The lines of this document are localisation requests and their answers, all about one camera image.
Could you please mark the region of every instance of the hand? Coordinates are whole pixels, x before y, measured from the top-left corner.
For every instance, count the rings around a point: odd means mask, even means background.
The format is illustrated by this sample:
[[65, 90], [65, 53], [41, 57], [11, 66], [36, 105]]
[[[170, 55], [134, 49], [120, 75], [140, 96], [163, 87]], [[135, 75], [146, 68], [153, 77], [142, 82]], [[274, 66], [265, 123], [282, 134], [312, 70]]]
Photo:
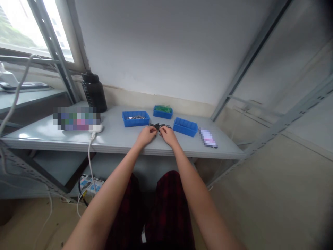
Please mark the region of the hand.
[[173, 129], [163, 126], [160, 128], [160, 136], [163, 137], [165, 142], [173, 149], [175, 146], [178, 146], [178, 140], [174, 134]]
[[153, 126], [145, 127], [140, 132], [138, 139], [136, 139], [135, 144], [140, 147], [145, 147], [151, 140], [157, 135], [158, 131]]

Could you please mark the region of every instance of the plaid trousers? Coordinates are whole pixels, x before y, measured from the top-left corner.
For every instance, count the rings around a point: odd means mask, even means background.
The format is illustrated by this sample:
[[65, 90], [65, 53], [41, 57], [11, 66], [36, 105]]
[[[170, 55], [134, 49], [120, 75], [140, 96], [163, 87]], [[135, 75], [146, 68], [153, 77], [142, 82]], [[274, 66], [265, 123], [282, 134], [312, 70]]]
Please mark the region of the plaid trousers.
[[139, 181], [132, 174], [105, 249], [140, 249], [143, 227], [147, 244], [159, 242], [195, 249], [190, 213], [177, 171], [167, 172], [157, 182], [151, 211], [145, 207]]

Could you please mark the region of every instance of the tree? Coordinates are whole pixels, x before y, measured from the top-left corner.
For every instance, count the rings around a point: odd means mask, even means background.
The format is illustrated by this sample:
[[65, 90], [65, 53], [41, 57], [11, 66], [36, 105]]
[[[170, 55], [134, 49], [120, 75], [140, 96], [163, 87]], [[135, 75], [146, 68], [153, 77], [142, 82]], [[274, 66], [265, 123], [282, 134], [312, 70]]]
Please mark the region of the tree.
[[28, 48], [37, 47], [29, 37], [14, 29], [2, 17], [0, 17], [0, 42]]

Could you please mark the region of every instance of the window glass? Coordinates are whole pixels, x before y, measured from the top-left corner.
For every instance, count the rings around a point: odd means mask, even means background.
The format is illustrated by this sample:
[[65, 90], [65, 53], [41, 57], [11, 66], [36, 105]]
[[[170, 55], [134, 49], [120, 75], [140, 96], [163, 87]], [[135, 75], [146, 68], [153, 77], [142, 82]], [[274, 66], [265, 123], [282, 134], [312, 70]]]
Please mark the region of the window glass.
[[[55, 0], [44, 0], [66, 61], [74, 62]], [[26, 0], [0, 0], [0, 47], [51, 57]]]

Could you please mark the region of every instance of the empty blue bin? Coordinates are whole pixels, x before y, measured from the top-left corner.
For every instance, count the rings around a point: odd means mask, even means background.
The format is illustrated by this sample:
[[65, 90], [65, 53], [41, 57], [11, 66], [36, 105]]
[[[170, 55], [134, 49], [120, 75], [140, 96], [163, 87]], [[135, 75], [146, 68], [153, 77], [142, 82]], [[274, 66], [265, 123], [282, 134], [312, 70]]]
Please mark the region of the empty blue bin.
[[173, 114], [173, 109], [171, 109], [171, 113], [168, 113], [168, 112], [164, 112], [164, 111], [155, 110], [156, 107], [157, 107], [157, 105], [155, 105], [155, 107], [154, 107], [154, 116], [162, 117], [165, 119], [171, 119], [172, 114]]
[[[133, 120], [126, 120], [128, 117], [133, 116], [142, 116], [146, 119], [133, 119]], [[135, 126], [144, 126], [149, 124], [149, 115], [146, 111], [124, 111], [122, 112], [122, 119], [124, 121], [125, 127], [135, 127]]]
[[198, 124], [177, 117], [173, 123], [173, 130], [194, 137], [198, 132]]

